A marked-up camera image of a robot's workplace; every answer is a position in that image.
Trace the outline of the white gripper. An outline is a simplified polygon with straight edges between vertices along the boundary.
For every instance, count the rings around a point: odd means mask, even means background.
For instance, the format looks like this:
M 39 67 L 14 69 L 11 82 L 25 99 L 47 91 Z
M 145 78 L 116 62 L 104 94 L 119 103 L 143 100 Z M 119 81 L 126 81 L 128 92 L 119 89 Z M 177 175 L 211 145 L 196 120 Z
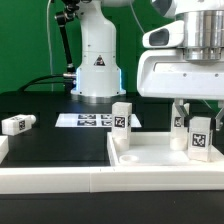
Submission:
M 220 100 L 215 117 L 220 131 L 224 117 L 224 58 L 186 61 L 180 49 L 147 50 L 139 60 L 137 90 L 141 96 L 174 100 L 175 127 L 186 127 L 189 104 L 183 99 Z

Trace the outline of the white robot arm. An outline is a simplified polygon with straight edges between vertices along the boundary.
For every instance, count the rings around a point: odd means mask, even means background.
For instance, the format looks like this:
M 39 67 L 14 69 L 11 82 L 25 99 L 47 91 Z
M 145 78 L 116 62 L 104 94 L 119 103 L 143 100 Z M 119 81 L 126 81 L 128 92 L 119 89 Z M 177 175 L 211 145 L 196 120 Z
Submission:
M 116 28 L 104 18 L 103 7 L 133 0 L 81 0 L 82 63 L 74 94 L 94 102 L 121 89 L 116 66 Z M 145 33 L 147 49 L 140 57 L 137 90 L 144 97 L 172 98 L 180 116 L 189 116 L 185 99 L 217 100 L 224 118 L 224 0 L 150 0 L 163 17 L 174 21 Z

